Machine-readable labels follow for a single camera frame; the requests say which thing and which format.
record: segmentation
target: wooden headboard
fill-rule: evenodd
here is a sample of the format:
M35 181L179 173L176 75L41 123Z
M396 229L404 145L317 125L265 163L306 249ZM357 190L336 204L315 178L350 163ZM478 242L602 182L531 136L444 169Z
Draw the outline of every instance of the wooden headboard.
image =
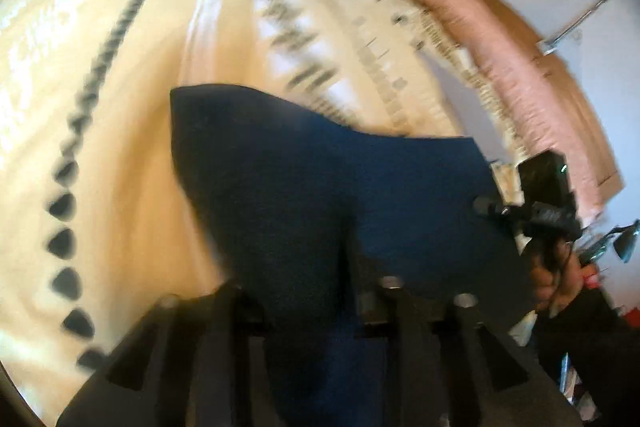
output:
M624 183L609 141L591 103L575 79L569 74L560 57L556 54L550 54L546 57L542 55L537 46L542 37L516 11L502 0L483 1L504 24L513 40L543 71L547 82L556 93L562 107L565 108L574 124L575 130L585 143L589 159L596 171L602 199L609 201L622 190Z

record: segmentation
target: pink blanket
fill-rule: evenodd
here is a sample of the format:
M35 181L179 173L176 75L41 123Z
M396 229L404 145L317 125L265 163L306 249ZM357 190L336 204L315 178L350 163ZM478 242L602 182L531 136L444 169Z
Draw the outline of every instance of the pink blanket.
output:
M565 155L584 225L602 210L596 175L580 136L542 72L510 38L482 0L417 0L473 55L509 110L530 155L555 149Z

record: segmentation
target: metal rod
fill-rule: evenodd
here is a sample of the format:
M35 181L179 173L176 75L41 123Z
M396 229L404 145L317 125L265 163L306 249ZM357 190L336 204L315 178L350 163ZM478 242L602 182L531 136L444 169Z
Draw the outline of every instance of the metal rod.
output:
M564 394L564 397L569 401L569 403L573 404L574 389L573 383L569 381L569 370L569 353L565 353L560 365L560 393Z
M587 8L587 10L582 15L580 15L574 22L566 26L559 33L557 33L552 37L549 37L548 39L540 41L538 43L538 47L540 48L540 51L542 51L542 54L548 55L556 51L556 49L558 48L558 43L562 39L564 39L568 34L573 32L578 26L580 26L580 24L582 24L587 17L593 14L600 6L606 3L606 1L608 0L597 0L592 6Z
M588 264L595 263L600 257L602 257L607 252L607 248L609 248L609 241L614 233L616 232L610 230L589 248L578 253L580 265L587 266Z

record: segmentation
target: cream bedspread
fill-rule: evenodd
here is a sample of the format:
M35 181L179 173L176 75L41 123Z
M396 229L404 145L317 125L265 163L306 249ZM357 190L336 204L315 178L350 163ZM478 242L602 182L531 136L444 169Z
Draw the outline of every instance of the cream bedspread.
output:
M473 80L520 159L491 88L409 0L1 0L0 360L47 425L87 350L224 279L174 178L169 90L242 84L367 132L456 136L416 48Z

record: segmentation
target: red object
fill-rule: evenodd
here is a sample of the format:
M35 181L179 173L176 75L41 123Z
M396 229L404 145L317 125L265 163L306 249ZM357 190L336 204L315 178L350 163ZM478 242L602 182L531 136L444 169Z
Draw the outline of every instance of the red object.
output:
M602 283L600 281L600 270L598 270L598 266L596 264L588 264L580 270L582 274L582 279L584 280L584 285L587 286L588 289L593 290L594 288L600 288Z
M640 328L640 310L638 308L633 308L625 315L625 320L632 328Z

